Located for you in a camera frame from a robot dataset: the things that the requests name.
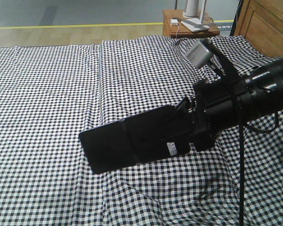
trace floor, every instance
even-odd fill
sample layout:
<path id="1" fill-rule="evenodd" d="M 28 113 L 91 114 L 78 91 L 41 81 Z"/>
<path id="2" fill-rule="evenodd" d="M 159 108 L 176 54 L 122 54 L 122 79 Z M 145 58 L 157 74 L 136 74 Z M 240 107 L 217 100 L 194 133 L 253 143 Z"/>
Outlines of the floor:
<path id="1" fill-rule="evenodd" d="M 155 34 L 162 34 L 162 24 L 0 29 L 0 47 L 100 44 Z"/>
<path id="2" fill-rule="evenodd" d="M 0 0 L 0 47 L 99 44 L 162 34 L 162 10 L 184 0 Z M 208 0 L 228 35 L 237 0 Z"/>

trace yellow line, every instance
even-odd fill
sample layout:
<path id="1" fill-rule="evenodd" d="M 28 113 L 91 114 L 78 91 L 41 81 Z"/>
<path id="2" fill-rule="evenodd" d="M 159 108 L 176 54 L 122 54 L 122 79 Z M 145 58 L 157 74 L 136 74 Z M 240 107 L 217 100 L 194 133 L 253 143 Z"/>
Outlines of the yellow line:
<path id="1" fill-rule="evenodd" d="M 234 21 L 233 20 L 214 20 L 214 22 L 220 23 L 220 22 L 234 22 Z"/>
<path id="2" fill-rule="evenodd" d="M 161 25 L 163 23 L 131 23 L 131 24 L 80 24 L 80 25 L 51 25 L 51 26 L 20 26 L 0 27 L 3 29 L 30 29 L 30 28 L 66 28 L 66 27 L 104 27 L 104 26 L 133 26 L 133 25 Z"/>

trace bed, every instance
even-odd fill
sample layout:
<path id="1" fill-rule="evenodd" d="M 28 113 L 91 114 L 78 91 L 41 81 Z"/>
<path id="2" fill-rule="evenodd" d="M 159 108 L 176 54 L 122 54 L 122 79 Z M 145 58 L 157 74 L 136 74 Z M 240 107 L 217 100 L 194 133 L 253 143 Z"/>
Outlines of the bed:
<path id="1" fill-rule="evenodd" d="M 236 36 L 212 38 L 240 75 L 283 54 L 254 47 L 251 29 L 242 29 L 245 18 L 252 24 L 250 10 L 265 8 L 245 1 Z M 191 145 L 184 156 L 99 175 L 78 139 L 86 129 L 175 105 L 200 79 L 218 79 L 184 57 L 195 41 L 0 48 L 0 225 L 238 225 L 237 127 L 206 151 Z M 279 116 L 270 134 L 245 129 L 245 225 L 283 225 L 283 110 Z"/>

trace wooden nightstand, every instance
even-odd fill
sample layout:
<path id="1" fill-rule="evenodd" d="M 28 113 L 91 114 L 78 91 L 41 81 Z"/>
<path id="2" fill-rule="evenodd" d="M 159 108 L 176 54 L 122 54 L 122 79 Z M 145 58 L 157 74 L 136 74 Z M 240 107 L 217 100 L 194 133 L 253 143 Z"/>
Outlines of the wooden nightstand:
<path id="1" fill-rule="evenodd" d="M 165 9 L 163 11 L 164 15 L 164 27 L 162 34 L 167 37 L 171 37 L 173 39 L 176 38 L 176 32 L 178 30 L 177 26 L 171 26 L 170 20 L 177 17 L 182 20 L 186 19 L 183 17 L 183 9 Z M 211 24 L 207 31 L 201 32 L 191 32 L 187 29 L 184 25 L 179 23 L 179 32 L 177 34 L 177 38 L 207 38 L 212 37 L 220 34 L 218 27 L 214 24 L 211 18 L 204 18 L 204 23 Z"/>

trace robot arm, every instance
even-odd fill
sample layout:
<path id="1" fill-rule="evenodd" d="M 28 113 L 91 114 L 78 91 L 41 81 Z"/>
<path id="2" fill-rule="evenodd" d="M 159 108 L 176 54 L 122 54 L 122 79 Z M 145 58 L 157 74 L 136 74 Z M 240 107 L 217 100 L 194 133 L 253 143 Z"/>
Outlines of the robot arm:
<path id="1" fill-rule="evenodd" d="M 219 58 L 224 70 L 210 59 Z M 197 151 L 215 145 L 217 134 L 239 120 L 246 123 L 283 109 L 283 58 L 240 77 L 233 64 L 207 39 L 186 56 L 196 67 L 205 63 L 221 79 L 193 85 L 191 101 L 166 105 L 104 126 L 83 131 L 79 138 L 94 173 L 181 155 L 194 143 Z"/>

